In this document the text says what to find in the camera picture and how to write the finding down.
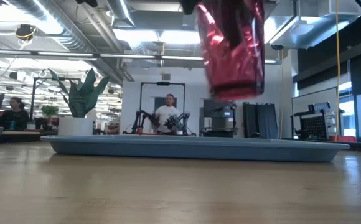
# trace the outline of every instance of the woman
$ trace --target woman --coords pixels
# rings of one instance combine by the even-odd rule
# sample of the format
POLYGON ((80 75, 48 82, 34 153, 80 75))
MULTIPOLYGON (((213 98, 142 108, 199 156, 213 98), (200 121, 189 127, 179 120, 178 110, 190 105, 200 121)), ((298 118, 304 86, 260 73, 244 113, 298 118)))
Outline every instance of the woman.
POLYGON ((6 128, 11 128, 12 121, 15 122, 15 130, 24 130, 27 128, 29 114, 24 110, 24 103, 18 97, 12 97, 10 101, 11 110, 6 110, 2 115, 0 122, 6 128))

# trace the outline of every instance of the red foil bag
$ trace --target red foil bag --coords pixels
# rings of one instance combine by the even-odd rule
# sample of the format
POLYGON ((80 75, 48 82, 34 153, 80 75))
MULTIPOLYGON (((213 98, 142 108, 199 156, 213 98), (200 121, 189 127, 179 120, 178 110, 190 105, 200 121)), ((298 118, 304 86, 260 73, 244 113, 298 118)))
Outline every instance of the red foil bag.
POLYGON ((203 0, 195 11, 214 97, 235 100, 262 94, 265 82, 262 0, 203 0))

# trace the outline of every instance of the plastic tray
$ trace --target plastic tray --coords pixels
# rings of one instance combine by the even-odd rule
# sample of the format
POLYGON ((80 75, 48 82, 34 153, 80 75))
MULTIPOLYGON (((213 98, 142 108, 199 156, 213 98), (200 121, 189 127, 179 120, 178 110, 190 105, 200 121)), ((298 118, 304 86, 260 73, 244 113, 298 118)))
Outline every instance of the plastic tray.
POLYGON ((346 144, 188 136, 42 136, 59 154, 327 162, 346 144))

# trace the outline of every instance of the black metal frame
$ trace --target black metal frame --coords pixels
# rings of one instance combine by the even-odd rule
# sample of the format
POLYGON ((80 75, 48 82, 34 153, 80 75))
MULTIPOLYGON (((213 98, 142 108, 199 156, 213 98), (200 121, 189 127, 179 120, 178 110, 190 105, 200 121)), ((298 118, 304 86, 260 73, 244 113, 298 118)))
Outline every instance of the black metal frame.
POLYGON ((169 86, 169 85, 181 85, 183 86, 183 113, 185 113, 185 101, 186 101, 186 84, 185 83, 170 83, 170 82, 141 82, 141 89, 139 94, 139 110, 142 110, 142 88, 145 84, 155 84, 158 86, 169 86))
MULTIPOLYGON (((35 91, 36 89, 39 87, 37 86, 37 81, 38 80, 52 80, 52 81, 56 81, 53 80, 52 78, 41 78, 41 77, 34 77, 34 83, 32 84, 32 96, 31 96, 31 108, 30 108, 30 121, 32 121, 33 116, 34 116, 34 101, 35 101, 35 91)), ((64 78, 64 80, 81 80, 80 78, 64 78)))

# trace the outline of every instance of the snake plant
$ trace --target snake plant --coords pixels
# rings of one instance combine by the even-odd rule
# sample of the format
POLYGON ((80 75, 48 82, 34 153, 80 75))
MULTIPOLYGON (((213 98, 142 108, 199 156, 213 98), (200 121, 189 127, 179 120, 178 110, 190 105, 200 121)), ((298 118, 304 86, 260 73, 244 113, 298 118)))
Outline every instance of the snake plant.
POLYGON ((56 73, 51 69, 49 69, 49 71, 52 80, 58 81, 59 86, 63 90, 60 94, 63 95, 64 101, 68 104, 74 118, 84 118, 85 115, 96 106, 99 95, 103 93, 109 81, 109 77, 102 78, 97 87, 95 87, 96 76, 93 69, 91 69, 87 73, 84 83, 81 81, 75 83, 69 80, 71 86, 70 91, 68 91, 56 73))

